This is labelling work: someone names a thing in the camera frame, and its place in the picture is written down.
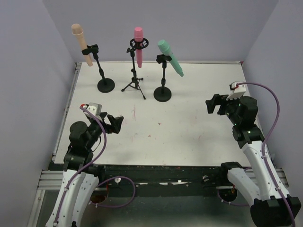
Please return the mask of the black round-base clip stand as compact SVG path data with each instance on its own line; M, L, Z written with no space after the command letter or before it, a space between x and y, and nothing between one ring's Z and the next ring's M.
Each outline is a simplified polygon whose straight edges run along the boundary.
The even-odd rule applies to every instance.
M101 68L101 65L98 60L98 53L99 53L99 47L97 44L95 45L87 45L87 47L81 51L82 54L85 56L86 63L88 66L92 66L92 59L90 57L90 54L93 55L94 60L96 61L98 65L98 71L101 76L101 80L97 84L98 91L101 93L109 93L115 88L115 83L112 79L110 78L105 78L105 74L103 69Z

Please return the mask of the black tripod shock-mount stand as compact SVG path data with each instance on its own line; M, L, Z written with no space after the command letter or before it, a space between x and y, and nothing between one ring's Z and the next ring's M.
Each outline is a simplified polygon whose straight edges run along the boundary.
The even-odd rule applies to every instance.
M145 49L146 47L148 47L149 45L149 41L146 39L146 38L143 38L143 46L141 47L141 49ZM123 89L121 89L122 92L124 92L128 87L131 87L135 90L139 90L143 96L143 99L145 100L146 97L145 95L143 94L141 88L140 88L140 81L143 81L143 78L138 78L137 77L137 71L136 71L136 67L135 67L135 51L137 49L139 49L139 47L137 47L137 42L134 40L134 38L132 40L130 40L129 42L130 44L130 47L127 48L126 52L127 53L130 53L130 56L132 58L132 66L133 68L131 69L131 72L133 73L133 77L131 78L131 82L126 86L124 87Z

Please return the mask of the teal microphone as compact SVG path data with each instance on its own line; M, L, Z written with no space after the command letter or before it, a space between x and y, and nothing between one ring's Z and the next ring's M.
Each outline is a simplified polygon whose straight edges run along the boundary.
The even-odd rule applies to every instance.
M158 41L157 45L162 54L164 54L165 56L169 56L171 58L170 63L174 68L174 70L176 71L176 73L179 74L181 77L183 77L184 76L183 69L181 68L176 56L172 52L170 44L166 40L162 39Z

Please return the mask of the pink microphone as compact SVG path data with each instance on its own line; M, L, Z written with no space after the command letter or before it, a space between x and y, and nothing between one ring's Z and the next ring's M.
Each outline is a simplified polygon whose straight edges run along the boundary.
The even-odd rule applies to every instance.
M139 49L136 50L136 61L138 68L141 68L143 63L143 53L141 49L143 46L143 29L141 27L136 27L134 29L134 40L137 42L137 47L139 47Z

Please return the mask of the beige microphone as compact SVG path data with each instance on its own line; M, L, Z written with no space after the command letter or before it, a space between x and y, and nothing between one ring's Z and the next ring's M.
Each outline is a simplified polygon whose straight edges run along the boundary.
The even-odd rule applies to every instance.
M83 28L81 27L80 24L73 24L71 26L71 31L72 31L72 34L78 40L78 43L80 45L81 51L85 50L85 52L83 53L83 55L85 56L85 60L86 60L87 65L89 67L91 67L93 65L93 63L92 63L92 59L91 59L90 53L88 51L86 51L86 49L88 47L87 47L87 42L85 40Z

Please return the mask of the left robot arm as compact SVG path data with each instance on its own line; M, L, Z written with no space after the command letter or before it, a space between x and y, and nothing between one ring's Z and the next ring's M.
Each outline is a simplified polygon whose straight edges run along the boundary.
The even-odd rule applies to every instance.
M102 169L94 167L92 147L102 133L118 134L123 117L106 112L87 118L90 125L77 121L70 126L68 151L63 159L60 191L47 227L78 227L95 187L102 178Z

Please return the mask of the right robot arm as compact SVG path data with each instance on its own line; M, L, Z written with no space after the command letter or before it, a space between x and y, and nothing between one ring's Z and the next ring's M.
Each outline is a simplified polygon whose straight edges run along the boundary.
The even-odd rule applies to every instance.
M292 197L279 178L260 128L255 124L258 113L256 99L242 96L229 100L227 95L215 94L206 102L212 114L219 106L218 115L225 115L232 122L232 134L248 159L255 181L238 164L223 163L226 178L242 194L250 207L251 218L257 227L290 226L298 214L301 203Z

